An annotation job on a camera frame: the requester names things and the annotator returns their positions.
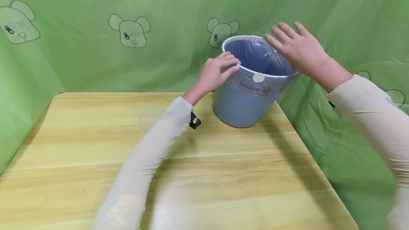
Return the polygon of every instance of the white long-sleeve shirt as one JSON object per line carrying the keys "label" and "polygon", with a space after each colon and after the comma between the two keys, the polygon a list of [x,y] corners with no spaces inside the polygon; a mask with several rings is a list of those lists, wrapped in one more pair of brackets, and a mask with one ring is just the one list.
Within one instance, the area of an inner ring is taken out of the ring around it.
{"label": "white long-sleeve shirt", "polygon": [[97,211],[92,230],[139,230],[153,175],[175,138],[190,122],[193,106],[178,97],[145,134],[122,165]]}
{"label": "white long-sleeve shirt", "polygon": [[409,116],[366,78],[354,75],[327,98],[361,131],[396,180],[390,230],[409,229]]}
{"label": "white long-sleeve shirt", "polygon": [[[334,89],[328,99],[355,123],[395,176],[397,190],[388,229],[409,229],[409,116],[382,89],[357,75]],[[92,230],[140,229],[151,179],[174,139],[186,130],[191,111],[193,106],[181,97],[170,104],[125,161]]]}

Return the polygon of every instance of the green cloth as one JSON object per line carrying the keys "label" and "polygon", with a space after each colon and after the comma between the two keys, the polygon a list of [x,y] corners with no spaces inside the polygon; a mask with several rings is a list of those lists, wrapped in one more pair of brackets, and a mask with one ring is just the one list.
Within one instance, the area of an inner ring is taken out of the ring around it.
{"label": "green cloth", "polygon": [[[183,91],[226,37],[279,21],[407,94],[408,12],[408,0],[0,0],[0,173],[58,93]],[[307,77],[280,104],[361,229],[384,229],[393,179],[358,131]]]}

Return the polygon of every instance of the blue trash bin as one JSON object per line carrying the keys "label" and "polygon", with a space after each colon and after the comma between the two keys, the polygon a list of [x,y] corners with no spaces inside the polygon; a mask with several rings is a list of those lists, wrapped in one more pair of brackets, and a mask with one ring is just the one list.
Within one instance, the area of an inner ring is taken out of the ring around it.
{"label": "blue trash bin", "polygon": [[298,79],[298,72],[276,53],[267,52],[262,37],[240,35],[224,40],[223,52],[241,61],[240,69],[215,90],[213,111],[224,123],[237,128],[255,125],[271,104]]}

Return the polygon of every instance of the left hand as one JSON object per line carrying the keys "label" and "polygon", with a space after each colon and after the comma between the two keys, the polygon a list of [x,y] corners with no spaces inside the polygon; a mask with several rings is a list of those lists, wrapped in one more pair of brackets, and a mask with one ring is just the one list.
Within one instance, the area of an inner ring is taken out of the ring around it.
{"label": "left hand", "polygon": [[[223,84],[232,74],[239,70],[239,59],[230,52],[225,52],[216,58],[209,58],[200,70],[197,81],[186,91],[183,98],[193,106],[207,93]],[[221,69],[231,66],[224,72]]]}

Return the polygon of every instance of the wood grain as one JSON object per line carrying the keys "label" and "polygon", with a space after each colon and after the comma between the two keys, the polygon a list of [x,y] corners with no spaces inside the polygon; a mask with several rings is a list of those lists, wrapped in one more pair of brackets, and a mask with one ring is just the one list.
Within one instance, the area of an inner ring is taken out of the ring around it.
{"label": "wood grain", "polygon": [[[0,229],[88,230],[129,152],[139,116],[179,93],[63,93],[0,178]],[[254,127],[195,107],[149,190],[142,230],[358,229],[275,103]]]}

